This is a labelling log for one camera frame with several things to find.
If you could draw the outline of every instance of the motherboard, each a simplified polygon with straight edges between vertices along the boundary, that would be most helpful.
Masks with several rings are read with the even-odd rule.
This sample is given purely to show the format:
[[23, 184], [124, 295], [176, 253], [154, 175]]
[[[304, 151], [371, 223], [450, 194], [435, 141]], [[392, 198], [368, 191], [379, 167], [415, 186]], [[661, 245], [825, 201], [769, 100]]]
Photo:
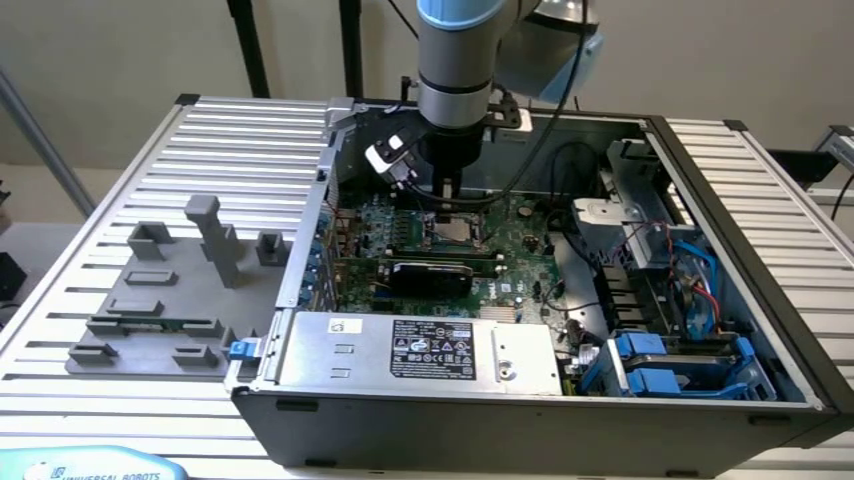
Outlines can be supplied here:
[[542, 198], [510, 195], [482, 212], [440, 214], [392, 195], [344, 198], [335, 279], [340, 312], [547, 323], [559, 282]]

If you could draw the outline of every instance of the warning label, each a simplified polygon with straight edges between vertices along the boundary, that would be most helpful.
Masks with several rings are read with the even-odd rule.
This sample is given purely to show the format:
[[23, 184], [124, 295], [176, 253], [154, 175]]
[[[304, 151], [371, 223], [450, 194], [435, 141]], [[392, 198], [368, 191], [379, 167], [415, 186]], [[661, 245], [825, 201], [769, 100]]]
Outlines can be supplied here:
[[391, 374], [399, 378], [476, 380], [471, 324], [395, 320]]

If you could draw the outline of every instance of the green circuit board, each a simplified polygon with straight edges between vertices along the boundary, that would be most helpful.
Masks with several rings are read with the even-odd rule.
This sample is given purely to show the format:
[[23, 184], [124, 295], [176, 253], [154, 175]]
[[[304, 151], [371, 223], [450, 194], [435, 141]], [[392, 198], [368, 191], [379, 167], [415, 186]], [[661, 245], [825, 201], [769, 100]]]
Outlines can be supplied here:
[[[336, 260], [339, 311], [474, 318], [484, 307], [507, 307], [519, 321], [541, 322], [534, 285], [539, 282], [545, 294], [561, 276], [546, 248], [547, 218], [535, 209], [537, 201], [511, 195], [487, 212], [455, 214], [450, 221], [456, 229], [447, 231], [462, 235], [458, 238], [439, 234], [442, 225], [434, 213], [398, 209], [391, 198], [374, 196], [346, 204], [358, 221], [347, 224], [342, 250], [359, 255], [342, 255]], [[459, 257], [436, 260], [435, 255]], [[387, 269], [402, 259], [471, 267], [470, 294], [448, 299], [392, 296], [384, 283]]]

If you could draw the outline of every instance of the black pole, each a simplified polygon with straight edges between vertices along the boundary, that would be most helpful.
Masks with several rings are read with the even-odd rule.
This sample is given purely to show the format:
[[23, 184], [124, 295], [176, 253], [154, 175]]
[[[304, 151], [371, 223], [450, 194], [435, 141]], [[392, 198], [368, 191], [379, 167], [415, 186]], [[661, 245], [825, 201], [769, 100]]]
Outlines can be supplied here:
[[270, 98], [264, 56], [262, 55], [262, 45], [258, 42], [258, 29], [255, 28], [255, 16], [252, 15], [252, 0], [227, 1], [228, 12], [238, 29], [243, 64], [246, 65], [246, 74], [250, 77], [252, 96], [255, 98]]
[[362, 0], [338, 0], [347, 96], [364, 97], [362, 83]]

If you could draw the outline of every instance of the aluminum extrusion table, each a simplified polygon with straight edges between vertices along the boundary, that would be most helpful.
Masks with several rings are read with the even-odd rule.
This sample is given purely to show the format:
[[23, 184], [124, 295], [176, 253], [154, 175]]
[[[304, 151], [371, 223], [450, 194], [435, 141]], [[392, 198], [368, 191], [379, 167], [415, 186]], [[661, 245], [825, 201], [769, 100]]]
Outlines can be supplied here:
[[[200, 479], [375, 477], [283, 469], [267, 458], [218, 381], [68, 375], [69, 345], [98, 311], [138, 221], [194, 236], [183, 206], [220, 196], [239, 237], [295, 232], [320, 149], [326, 104], [202, 97], [176, 105], [127, 172], [0, 332], [0, 448], [111, 444], [162, 455]], [[803, 319], [854, 384], [854, 248], [747, 132], [670, 120]], [[423, 478], [390, 472], [386, 477]], [[487, 478], [430, 473], [431, 478]], [[854, 433], [811, 450], [771, 450], [723, 480], [854, 478]]]

